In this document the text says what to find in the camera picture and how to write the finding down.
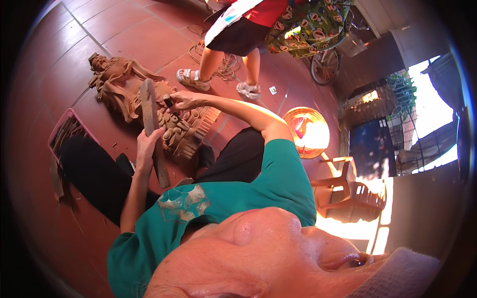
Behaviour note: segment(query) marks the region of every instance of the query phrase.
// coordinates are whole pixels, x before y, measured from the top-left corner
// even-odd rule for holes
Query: foot
[[[246,82],[238,83],[237,84],[237,92],[245,95],[248,99],[251,100],[257,100],[262,97],[262,94],[260,93],[260,85],[247,85]]]
[[[210,80],[199,80],[199,71],[192,71],[190,69],[179,69],[176,73],[176,78],[179,83],[191,86],[202,91],[208,91],[210,89]]]
[[[121,153],[116,158],[117,165],[123,170],[128,176],[133,176],[135,169],[134,164],[127,158],[126,154]]]

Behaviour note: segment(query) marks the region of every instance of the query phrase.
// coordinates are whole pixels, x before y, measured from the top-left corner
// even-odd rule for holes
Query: green shirt
[[[265,145],[261,174],[252,183],[205,182],[164,192],[138,219],[135,233],[123,233],[108,251],[108,280],[117,298],[142,297],[159,263],[179,244],[190,220],[220,223],[250,209],[280,207],[302,226],[314,226],[310,181],[295,144],[277,139]]]

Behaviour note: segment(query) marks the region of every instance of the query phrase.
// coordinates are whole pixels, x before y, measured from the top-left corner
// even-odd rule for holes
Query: hand
[[[143,131],[137,136],[137,170],[143,170],[151,174],[153,166],[152,153],[156,147],[157,140],[161,138],[165,131],[166,129],[161,127],[154,130],[148,137],[146,136],[146,131],[143,129]]]
[[[202,106],[201,97],[203,94],[191,91],[179,91],[171,94],[173,106],[166,110],[167,113],[174,113],[183,110],[192,110]]]

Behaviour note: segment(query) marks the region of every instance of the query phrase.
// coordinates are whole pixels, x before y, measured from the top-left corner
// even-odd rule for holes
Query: bicycle wheel
[[[320,86],[333,83],[341,69],[341,57],[335,48],[313,56],[310,65],[311,77]]]

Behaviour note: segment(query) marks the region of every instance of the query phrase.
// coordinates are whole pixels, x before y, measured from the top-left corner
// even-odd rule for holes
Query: black shorts
[[[217,11],[205,21],[214,23],[225,10],[227,7]],[[245,57],[264,42],[269,31],[270,27],[242,17],[226,27],[207,47],[211,50]]]

